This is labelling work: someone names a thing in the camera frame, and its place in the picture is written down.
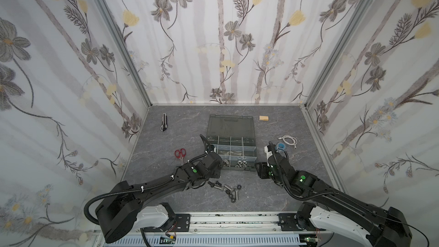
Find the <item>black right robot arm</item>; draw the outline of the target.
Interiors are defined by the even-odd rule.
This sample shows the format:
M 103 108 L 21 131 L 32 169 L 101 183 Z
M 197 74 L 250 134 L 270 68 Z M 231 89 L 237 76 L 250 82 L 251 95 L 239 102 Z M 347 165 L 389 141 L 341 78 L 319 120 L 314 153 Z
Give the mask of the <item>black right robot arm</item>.
M 383 209 L 357 200 L 304 171 L 296 170 L 279 152 L 255 164 L 261 179 L 271 179 L 301 201 L 293 224 L 303 231 L 326 230 L 365 247 L 409 247 L 414 227 L 394 208 Z

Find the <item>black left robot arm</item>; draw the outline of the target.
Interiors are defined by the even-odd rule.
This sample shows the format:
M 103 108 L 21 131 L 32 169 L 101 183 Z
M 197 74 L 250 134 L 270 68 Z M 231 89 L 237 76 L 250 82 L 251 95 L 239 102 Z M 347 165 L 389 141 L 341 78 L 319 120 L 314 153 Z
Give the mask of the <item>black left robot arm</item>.
M 202 187 L 210 178 L 220 176 L 223 165 L 217 153 L 209 152 L 147 183 L 130 185 L 122 181 L 109 193 L 89 200 L 83 209 L 84 216 L 100 226 L 106 243 L 116 242 L 134 229 L 140 220 L 138 215 L 149 203 L 176 192 Z

